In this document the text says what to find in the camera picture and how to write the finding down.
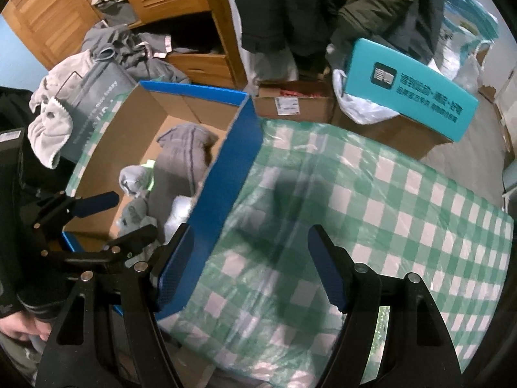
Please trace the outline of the person's hand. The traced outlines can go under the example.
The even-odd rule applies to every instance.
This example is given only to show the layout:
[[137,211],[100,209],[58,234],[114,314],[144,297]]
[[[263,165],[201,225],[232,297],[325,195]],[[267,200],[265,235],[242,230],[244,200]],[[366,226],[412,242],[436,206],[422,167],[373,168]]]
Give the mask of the person's hand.
[[1,332],[12,339],[28,341],[31,336],[38,336],[46,341],[51,334],[52,326],[37,320],[27,312],[19,311],[0,319]]

